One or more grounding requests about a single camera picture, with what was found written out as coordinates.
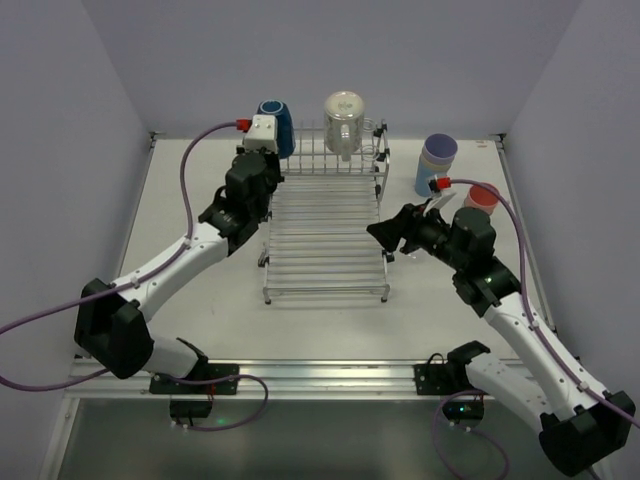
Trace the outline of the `dark blue ceramic mug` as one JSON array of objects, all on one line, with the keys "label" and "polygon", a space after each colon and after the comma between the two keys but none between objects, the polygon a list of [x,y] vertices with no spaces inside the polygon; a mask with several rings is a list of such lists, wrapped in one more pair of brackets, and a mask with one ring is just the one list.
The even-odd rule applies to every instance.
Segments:
[{"label": "dark blue ceramic mug", "polygon": [[293,120],[287,104],[277,99],[264,100],[259,104],[256,113],[275,117],[279,158],[289,158],[295,151],[296,140]]}]

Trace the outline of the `salmon pink plastic cup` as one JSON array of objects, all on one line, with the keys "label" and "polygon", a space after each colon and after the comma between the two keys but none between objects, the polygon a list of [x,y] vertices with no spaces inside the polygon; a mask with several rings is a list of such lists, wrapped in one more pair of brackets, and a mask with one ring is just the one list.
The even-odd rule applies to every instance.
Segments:
[{"label": "salmon pink plastic cup", "polygon": [[500,204],[498,194],[499,190],[490,183],[482,182],[480,186],[472,185],[467,191],[462,206],[481,210],[488,215],[492,215]]}]

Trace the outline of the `light blue plastic cup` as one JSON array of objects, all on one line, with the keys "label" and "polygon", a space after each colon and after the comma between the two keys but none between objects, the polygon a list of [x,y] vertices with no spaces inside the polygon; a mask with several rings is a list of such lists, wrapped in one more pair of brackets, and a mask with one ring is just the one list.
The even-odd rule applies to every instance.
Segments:
[{"label": "light blue plastic cup", "polygon": [[422,163],[419,163],[414,182],[415,193],[421,197],[429,197],[432,194],[429,182],[439,175],[439,172],[433,171]]}]

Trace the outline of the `beige plastic cup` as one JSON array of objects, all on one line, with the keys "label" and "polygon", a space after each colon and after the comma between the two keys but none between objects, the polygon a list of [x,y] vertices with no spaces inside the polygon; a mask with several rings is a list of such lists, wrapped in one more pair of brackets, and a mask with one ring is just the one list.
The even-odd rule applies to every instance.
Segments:
[{"label": "beige plastic cup", "polygon": [[443,173],[448,172],[455,157],[439,158],[423,150],[419,156],[419,168],[424,171]]}]

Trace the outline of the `lavender plastic cup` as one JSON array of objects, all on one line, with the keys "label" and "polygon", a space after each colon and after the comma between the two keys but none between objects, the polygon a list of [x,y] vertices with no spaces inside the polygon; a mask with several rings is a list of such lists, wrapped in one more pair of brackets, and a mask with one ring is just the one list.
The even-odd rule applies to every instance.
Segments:
[{"label": "lavender plastic cup", "polygon": [[435,133],[425,139],[423,150],[434,157],[455,157],[458,152],[458,143],[447,134]]}]

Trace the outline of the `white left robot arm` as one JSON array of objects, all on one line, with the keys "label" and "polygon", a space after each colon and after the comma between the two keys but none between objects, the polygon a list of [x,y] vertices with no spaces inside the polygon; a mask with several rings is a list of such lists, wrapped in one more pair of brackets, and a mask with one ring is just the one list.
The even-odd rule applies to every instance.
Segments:
[{"label": "white left robot arm", "polygon": [[173,295],[258,231],[282,180],[277,154],[238,154],[213,202],[184,237],[127,276],[85,285],[75,343],[119,379],[140,371],[186,385],[210,379],[202,351],[183,339],[152,336],[148,323]]}]

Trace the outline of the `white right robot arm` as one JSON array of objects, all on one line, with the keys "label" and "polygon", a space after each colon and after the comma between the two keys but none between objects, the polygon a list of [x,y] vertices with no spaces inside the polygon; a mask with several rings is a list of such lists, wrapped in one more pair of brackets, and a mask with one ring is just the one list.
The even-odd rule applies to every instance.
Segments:
[{"label": "white right robot arm", "polygon": [[523,420],[559,472],[574,477],[626,444],[633,400],[592,376],[534,311],[524,285],[495,255],[487,213],[464,207],[446,222],[436,208],[406,204],[367,231],[387,251],[422,249],[453,269],[459,298],[500,334],[531,376],[509,371],[473,342],[451,351],[448,364]]}]

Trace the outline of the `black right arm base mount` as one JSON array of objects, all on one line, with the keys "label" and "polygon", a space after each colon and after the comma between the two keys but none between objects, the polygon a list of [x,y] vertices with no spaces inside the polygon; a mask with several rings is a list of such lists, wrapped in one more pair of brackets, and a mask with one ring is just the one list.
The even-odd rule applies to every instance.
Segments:
[{"label": "black right arm base mount", "polygon": [[451,350],[445,356],[434,353],[426,362],[414,364],[413,380],[416,394],[444,396],[472,390],[466,366],[475,357],[490,352],[489,347],[474,340]]}]

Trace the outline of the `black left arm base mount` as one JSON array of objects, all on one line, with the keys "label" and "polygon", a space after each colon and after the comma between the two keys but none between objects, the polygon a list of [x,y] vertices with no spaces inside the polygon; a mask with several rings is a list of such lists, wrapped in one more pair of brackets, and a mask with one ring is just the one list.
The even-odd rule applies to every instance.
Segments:
[{"label": "black left arm base mount", "polygon": [[195,345],[177,338],[176,341],[192,352],[197,360],[185,377],[176,381],[167,372],[155,373],[149,391],[154,395],[235,395],[240,374],[237,363],[211,363]]}]

